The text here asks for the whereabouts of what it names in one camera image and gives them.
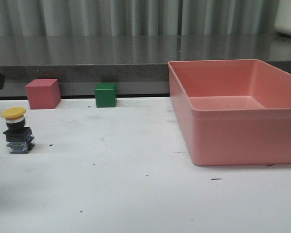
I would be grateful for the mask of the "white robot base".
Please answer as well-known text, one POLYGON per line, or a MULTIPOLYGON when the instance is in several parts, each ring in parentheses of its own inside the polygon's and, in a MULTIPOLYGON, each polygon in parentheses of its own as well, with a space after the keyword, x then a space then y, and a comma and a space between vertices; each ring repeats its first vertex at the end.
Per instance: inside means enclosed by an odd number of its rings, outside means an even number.
POLYGON ((275 31, 291 36, 291 0, 280 0, 274 23, 275 31))

